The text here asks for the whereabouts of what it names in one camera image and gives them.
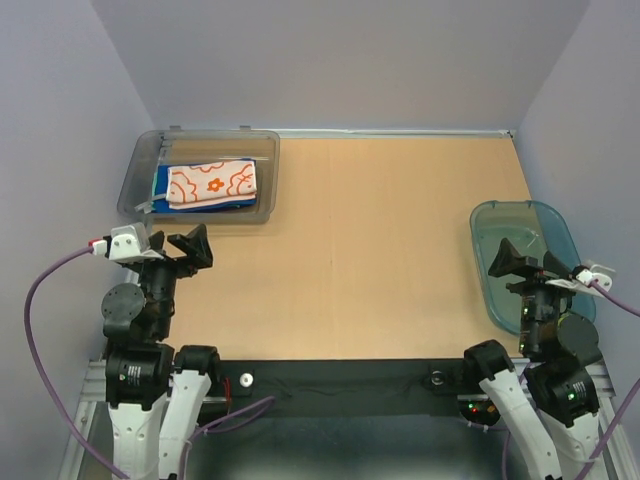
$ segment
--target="wooden tabletop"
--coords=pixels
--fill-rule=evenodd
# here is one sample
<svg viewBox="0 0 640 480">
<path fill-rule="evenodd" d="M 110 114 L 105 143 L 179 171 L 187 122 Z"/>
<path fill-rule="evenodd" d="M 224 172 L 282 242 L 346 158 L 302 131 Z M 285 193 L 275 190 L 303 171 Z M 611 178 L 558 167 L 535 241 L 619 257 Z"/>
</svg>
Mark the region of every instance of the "wooden tabletop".
<svg viewBox="0 0 640 480">
<path fill-rule="evenodd" d="M 479 203 L 529 198 L 510 139 L 284 139 L 277 195 L 265 225 L 208 227 L 215 265 L 178 282 L 176 349 L 440 358 L 495 338 L 517 356 L 487 316 L 469 228 Z"/>
</svg>

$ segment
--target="orange flower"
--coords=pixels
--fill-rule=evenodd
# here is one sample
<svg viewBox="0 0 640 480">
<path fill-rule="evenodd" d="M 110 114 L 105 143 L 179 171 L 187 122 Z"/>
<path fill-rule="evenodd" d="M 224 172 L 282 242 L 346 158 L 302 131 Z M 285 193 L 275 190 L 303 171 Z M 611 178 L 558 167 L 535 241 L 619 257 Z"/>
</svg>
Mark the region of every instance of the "orange flower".
<svg viewBox="0 0 640 480">
<path fill-rule="evenodd" d="M 209 182 L 209 190 L 210 192 L 217 192 L 222 187 L 224 187 L 224 182 L 221 182 L 219 178 L 215 178 Z"/>
</svg>

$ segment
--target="white wall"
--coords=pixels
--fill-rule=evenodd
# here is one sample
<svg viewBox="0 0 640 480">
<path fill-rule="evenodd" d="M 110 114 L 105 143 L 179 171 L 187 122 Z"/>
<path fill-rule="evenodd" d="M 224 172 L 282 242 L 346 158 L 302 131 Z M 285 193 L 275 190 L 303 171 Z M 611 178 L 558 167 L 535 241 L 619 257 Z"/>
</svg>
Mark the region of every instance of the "white wall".
<svg viewBox="0 0 640 480">
<path fill-rule="evenodd" d="M 86 0 L 4 4 L 0 65 L 0 476 L 51 479 L 68 433 L 27 350 L 24 296 L 45 267 L 119 223 L 126 165 L 152 123 Z M 87 257 L 36 296 L 36 341 L 72 412 L 102 296 L 121 275 Z"/>
<path fill-rule="evenodd" d="M 514 128 L 588 0 L 92 0 L 159 127 Z"/>
<path fill-rule="evenodd" d="M 640 4 L 594 0 L 516 136 L 534 198 L 564 215 L 582 258 L 618 270 L 640 307 Z M 618 401 L 640 376 L 640 319 L 600 301 Z M 624 419 L 640 456 L 640 398 Z"/>
</svg>

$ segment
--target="blue cloth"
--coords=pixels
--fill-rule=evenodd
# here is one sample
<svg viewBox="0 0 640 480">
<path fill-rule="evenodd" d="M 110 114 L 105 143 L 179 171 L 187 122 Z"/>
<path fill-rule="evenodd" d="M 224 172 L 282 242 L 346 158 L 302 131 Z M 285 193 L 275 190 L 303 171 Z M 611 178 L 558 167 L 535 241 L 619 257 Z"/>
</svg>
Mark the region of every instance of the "blue cloth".
<svg viewBox="0 0 640 480">
<path fill-rule="evenodd" d="M 156 188 L 153 192 L 154 195 L 163 195 L 167 193 L 167 189 L 169 188 L 169 165 L 158 165 L 158 172 L 156 173 Z M 195 208 L 183 208 L 180 210 L 176 210 L 169 206 L 169 202 L 167 202 L 164 198 L 161 200 L 153 201 L 153 211 L 155 213 L 189 213 L 189 212 L 217 212 L 220 210 L 229 210 L 240 207 L 247 207 L 250 205 L 255 205 L 256 199 L 252 200 L 231 200 L 226 203 L 220 203 L 218 205 L 209 205 L 205 207 L 195 207 Z"/>
</svg>

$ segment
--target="teal tray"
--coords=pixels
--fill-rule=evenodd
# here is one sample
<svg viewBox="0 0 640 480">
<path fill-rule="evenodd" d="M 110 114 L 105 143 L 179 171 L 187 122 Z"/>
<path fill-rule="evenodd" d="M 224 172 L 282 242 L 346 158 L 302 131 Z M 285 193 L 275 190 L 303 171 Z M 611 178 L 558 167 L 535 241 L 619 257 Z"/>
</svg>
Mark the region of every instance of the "teal tray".
<svg viewBox="0 0 640 480">
<path fill-rule="evenodd" d="M 580 257 L 566 222 L 557 210 L 542 202 L 481 203 L 471 213 L 471 236 L 482 294 L 491 320 L 500 328 L 520 334 L 520 296 L 506 289 L 507 283 L 522 279 L 515 275 L 489 277 L 487 270 L 498 252 L 500 241 L 506 237 L 521 255 L 538 259 L 551 251 L 569 268 L 580 264 Z M 594 321 L 596 305 L 593 297 L 577 294 L 572 311 Z"/>
</svg>

